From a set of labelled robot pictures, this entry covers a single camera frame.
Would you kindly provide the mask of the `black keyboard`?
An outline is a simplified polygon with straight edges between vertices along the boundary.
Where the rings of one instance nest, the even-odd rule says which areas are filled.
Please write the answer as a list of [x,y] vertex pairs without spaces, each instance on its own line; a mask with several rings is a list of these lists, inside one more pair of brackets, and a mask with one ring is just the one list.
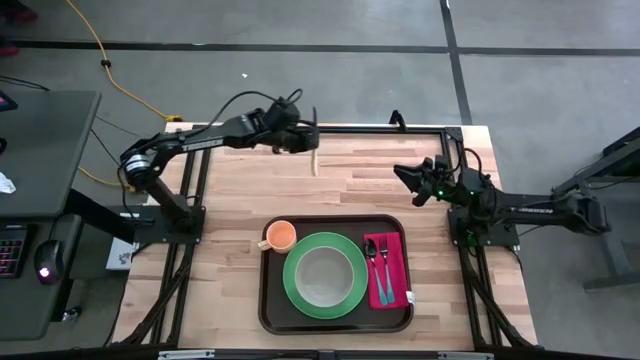
[[0,279],[20,276],[28,235],[27,225],[0,227]]

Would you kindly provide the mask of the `grey desk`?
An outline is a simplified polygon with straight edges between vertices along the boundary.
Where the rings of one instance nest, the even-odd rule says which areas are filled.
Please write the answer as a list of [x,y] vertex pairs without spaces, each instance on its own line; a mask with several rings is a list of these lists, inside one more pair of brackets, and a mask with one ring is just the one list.
[[[61,295],[83,230],[80,216],[66,211],[101,96],[91,91],[16,92],[18,107],[0,113],[0,173],[16,190],[0,193],[0,230],[25,225],[22,270],[0,276],[0,341],[42,338],[64,311]],[[40,282],[36,250],[48,240],[60,242],[61,274],[52,285]]]

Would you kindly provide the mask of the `white bowl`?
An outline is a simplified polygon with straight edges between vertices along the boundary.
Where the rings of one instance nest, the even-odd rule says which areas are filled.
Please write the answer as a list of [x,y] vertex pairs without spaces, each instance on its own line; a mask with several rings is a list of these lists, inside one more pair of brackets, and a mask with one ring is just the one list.
[[350,294],[354,270],[340,250],[320,246],[305,252],[295,271],[295,286],[300,296],[319,308],[338,305]]

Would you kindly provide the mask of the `black fork blue handle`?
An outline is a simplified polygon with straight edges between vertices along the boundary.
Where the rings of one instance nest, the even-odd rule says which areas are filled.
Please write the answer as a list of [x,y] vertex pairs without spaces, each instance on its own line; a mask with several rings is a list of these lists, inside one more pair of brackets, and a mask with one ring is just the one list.
[[390,269],[388,264],[388,255],[389,255],[389,247],[388,247],[388,238],[386,235],[383,235],[379,241],[380,244],[380,253],[383,257],[384,268],[385,268],[385,276],[386,276],[386,299],[388,304],[393,304],[395,302],[395,295],[393,291],[393,285],[391,281]]

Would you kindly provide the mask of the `knife with cream handle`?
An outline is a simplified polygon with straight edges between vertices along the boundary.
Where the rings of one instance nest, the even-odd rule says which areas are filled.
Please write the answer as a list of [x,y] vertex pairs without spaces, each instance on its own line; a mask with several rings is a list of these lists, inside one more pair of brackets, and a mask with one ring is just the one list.
[[[317,128],[318,125],[318,120],[317,120],[317,108],[315,106],[312,107],[312,122],[313,125]],[[318,166],[318,153],[317,153],[317,149],[319,146],[319,142],[318,145],[311,151],[311,173],[313,175],[313,177],[318,177],[319,176],[319,166]]]

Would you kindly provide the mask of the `silver aluminium mount bar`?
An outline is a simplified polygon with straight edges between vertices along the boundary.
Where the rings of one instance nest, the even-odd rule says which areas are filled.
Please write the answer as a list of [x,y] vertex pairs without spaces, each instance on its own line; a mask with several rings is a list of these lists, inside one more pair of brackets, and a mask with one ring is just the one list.
[[495,360],[490,353],[398,350],[191,349],[160,351],[158,360]]

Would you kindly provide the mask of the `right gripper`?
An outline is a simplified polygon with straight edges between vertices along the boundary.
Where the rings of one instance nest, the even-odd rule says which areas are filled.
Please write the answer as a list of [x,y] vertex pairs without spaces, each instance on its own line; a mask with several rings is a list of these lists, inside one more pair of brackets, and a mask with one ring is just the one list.
[[441,201],[452,194],[453,168],[444,155],[425,157],[418,166],[396,164],[393,172],[410,192],[416,193],[412,199],[416,207],[422,207],[431,196]]

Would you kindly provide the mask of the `orange mug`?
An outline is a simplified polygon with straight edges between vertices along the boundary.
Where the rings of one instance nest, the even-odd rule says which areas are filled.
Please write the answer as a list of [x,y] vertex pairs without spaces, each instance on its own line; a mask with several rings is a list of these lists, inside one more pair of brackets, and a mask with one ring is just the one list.
[[279,254],[286,254],[292,250],[296,242],[297,233],[293,224],[278,220],[267,227],[264,239],[257,246],[261,251],[273,250]]

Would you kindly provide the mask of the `black spoon blue handle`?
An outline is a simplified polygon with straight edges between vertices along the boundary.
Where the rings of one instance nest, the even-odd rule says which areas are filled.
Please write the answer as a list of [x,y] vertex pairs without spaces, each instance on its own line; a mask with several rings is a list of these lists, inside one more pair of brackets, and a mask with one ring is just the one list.
[[368,238],[365,241],[365,253],[366,253],[366,256],[368,257],[369,261],[372,264],[374,277],[375,277],[375,280],[376,280],[376,286],[377,286],[379,301],[380,301],[380,303],[381,303],[381,305],[383,307],[386,307],[388,305],[388,300],[387,300],[387,297],[386,297],[385,290],[383,289],[383,286],[382,286],[382,283],[381,283],[381,278],[380,278],[380,275],[379,275],[379,272],[377,270],[376,263],[375,263],[375,259],[377,257],[377,247],[376,247],[375,242],[370,238]]

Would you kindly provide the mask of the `brown plastic tray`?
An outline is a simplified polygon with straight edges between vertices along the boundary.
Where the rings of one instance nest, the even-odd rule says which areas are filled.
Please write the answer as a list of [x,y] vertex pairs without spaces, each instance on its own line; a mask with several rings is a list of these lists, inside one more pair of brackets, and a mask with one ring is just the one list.
[[[362,253],[365,234],[399,232],[409,271],[404,228],[390,215],[284,216],[282,219],[292,223],[302,238],[317,232],[333,232],[349,238]],[[399,332],[412,321],[412,305],[404,309],[372,310],[368,288],[360,304],[343,317],[333,320],[308,317],[294,307],[285,293],[285,259],[285,255],[271,250],[261,255],[258,318],[263,327],[275,335]]]

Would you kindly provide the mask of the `white printed box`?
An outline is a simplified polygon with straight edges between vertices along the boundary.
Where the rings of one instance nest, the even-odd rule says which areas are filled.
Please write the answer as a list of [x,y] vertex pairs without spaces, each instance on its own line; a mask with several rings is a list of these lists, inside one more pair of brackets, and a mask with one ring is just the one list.
[[109,271],[129,271],[135,247],[118,238],[113,238],[105,265]]

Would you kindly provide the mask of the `red cloth napkin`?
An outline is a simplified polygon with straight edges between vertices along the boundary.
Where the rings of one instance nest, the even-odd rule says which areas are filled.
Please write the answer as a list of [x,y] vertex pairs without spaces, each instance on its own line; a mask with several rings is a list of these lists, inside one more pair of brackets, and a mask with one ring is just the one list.
[[[380,253],[379,241],[383,235],[388,238],[388,264],[390,269],[391,281],[393,285],[393,291],[395,295],[395,302],[383,307],[379,301],[378,291],[376,286],[376,280],[372,264],[369,261],[365,253],[365,241],[372,239],[377,247],[377,257],[375,259],[376,267],[379,272],[383,289],[386,293],[386,276],[383,257]],[[404,252],[404,241],[402,240],[399,232],[388,233],[373,233],[364,235],[363,253],[367,265],[367,271],[369,275],[368,280],[368,302],[369,307],[372,310],[391,310],[391,309],[404,309],[413,305],[415,302],[415,296],[410,290],[409,271],[406,265],[406,255]]]

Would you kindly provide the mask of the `green plate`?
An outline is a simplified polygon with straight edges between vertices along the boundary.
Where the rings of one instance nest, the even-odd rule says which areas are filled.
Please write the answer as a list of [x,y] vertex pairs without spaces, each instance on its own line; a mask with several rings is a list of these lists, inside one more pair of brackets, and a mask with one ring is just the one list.
[[[341,303],[329,308],[319,308],[307,303],[295,286],[298,261],[305,252],[320,246],[342,251],[354,270],[354,285],[350,294]],[[283,286],[289,301],[304,315],[319,320],[337,319],[353,311],[367,292],[368,280],[367,265],[360,248],[349,238],[333,232],[317,232],[300,240],[286,256],[283,266]]]

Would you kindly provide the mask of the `black metal stand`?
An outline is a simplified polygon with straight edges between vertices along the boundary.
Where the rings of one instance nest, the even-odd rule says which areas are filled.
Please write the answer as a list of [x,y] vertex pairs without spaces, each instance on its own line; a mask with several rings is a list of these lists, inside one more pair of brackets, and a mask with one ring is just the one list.
[[553,189],[559,194],[573,190],[596,197],[609,224],[598,238],[607,274],[586,281],[584,289],[640,285],[640,126]]

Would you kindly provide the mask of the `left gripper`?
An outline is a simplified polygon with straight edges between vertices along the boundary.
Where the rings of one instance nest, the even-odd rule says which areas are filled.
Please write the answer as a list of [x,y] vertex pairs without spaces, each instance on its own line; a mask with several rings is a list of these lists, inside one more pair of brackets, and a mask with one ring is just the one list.
[[272,131],[267,144],[273,153],[301,153],[315,151],[319,147],[320,131],[317,127],[289,124],[282,130]]

